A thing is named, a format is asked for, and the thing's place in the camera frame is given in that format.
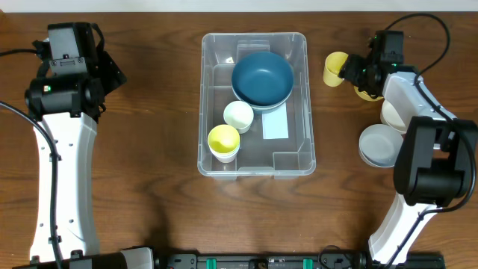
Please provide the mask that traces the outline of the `dark blue bowl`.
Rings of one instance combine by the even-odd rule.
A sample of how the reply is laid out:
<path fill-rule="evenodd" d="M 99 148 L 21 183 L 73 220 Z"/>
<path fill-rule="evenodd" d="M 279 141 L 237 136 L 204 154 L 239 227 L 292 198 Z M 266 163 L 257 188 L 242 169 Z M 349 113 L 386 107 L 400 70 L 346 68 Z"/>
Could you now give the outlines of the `dark blue bowl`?
<path fill-rule="evenodd" d="M 257 114 L 266 114 L 266 113 L 270 113 L 270 112 L 278 110 L 283 104 L 287 102 L 287 100 L 292 96 L 292 93 L 293 93 L 293 91 L 291 90 L 290 93 L 282 101 L 277 102 L 276 104 L 262 106 L 262 105 L 254 105 L 251 102 L 246 101 L 245 98 L 240 97 L 239 93 L 234 88 L 232 88 L 232 92 L 238 100 L 247 103 L 253 109 L 253 111 Z"/>
<path fill-rule="evenodd" d="M 232 87 L 254 105 L 282 101 L 294 87 L 294 71 L 281 56 L 256 52 L 241 59 L 232 71 Z"/>

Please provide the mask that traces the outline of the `cream cup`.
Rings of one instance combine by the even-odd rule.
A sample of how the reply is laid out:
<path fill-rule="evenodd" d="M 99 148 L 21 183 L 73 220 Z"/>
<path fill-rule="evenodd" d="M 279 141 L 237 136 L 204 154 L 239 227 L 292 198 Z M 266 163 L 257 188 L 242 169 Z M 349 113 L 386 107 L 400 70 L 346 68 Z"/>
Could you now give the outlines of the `cream cup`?
<path fill-rule="evenodd" d="M 246 102 L 233 101 L 225 107 L 223 119 L 226 124 L 237 129 L 240 134 L 244 134 L 252 125 L 254 111 Z"/>

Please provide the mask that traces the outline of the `yellow cup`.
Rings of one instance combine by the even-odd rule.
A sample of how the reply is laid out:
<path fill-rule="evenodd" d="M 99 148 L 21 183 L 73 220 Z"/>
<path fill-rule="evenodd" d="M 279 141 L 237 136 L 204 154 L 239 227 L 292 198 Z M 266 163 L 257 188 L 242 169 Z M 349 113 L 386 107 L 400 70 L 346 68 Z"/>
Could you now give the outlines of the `yellow cup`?
<path fill-rule="evenodd" d="M 240 134 L 233 126 L 222 124 L 208 133 L 210 149 L 220 154 L 230 153 L 240 145 Z"/>
<path fill-rule="evenodd" d="M 348 54 L 345 52 L 333 52 L 325 59 L 323 69 L 323 81 L 329 87 L 337 87 L 343 82 L 338 76 L 342 66 L 345 64 Z"/>

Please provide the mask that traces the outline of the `grey small bowl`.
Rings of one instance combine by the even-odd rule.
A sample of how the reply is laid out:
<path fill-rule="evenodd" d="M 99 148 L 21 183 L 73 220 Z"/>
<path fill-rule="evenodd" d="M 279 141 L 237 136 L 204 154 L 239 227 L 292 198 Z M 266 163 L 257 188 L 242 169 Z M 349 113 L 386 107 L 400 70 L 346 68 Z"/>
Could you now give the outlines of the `grey small bowl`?
<path fill-rule="evenodd" d="M 372 167 L 389 168 L 395 165 L 403 143 L 402 135 L 388 125 L 374 124 L 360 135 L 358 152 Z"/>

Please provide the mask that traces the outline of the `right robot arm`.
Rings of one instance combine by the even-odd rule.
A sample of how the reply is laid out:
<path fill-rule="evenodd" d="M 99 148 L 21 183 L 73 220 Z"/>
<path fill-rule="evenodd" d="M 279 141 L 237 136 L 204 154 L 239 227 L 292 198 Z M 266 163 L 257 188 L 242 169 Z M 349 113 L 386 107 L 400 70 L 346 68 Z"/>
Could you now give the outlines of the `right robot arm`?
<path fill-rule="evenodd" d="M 421 74 L 403 63 L 403 39 L 401 31 L 377 31 L 368 56 L 348 56 L 338 74 L 359 91 L 389 102 L 407 128 L 394 164 L 393 205 L 368 243 L 379 268 L 405 264 L 426 223 L 461 208 L 477 180 L 476 123 L 445 109 Z"/>

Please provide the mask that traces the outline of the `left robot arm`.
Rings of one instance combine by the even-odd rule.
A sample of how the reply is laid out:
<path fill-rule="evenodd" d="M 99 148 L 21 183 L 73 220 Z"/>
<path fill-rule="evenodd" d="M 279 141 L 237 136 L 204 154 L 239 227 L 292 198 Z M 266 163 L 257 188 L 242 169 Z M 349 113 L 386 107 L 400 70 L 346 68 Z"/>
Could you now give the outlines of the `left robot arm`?
<path fill-rule="evenodd" d="M 126 77 L 88 22 L 48 26 L 25 91 L 39 155 L 39 202 L 29 268 L 153 268 L 150 247 L 102 254 L 93 218 L 92 160 L 105 97 Z"/>

